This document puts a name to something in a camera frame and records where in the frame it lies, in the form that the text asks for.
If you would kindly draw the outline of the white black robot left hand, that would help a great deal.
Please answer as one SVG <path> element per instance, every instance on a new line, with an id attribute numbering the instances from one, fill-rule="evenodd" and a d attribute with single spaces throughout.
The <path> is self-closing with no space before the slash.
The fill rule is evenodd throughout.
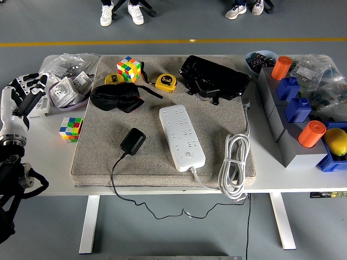
<path id="1" fill-rule="evenodd" d="M 26 135 L 29 129 L 27 116 L 45 96 L 47 75 L 33 73 L 12 80 L 2 90 L 1 136 Z"/>

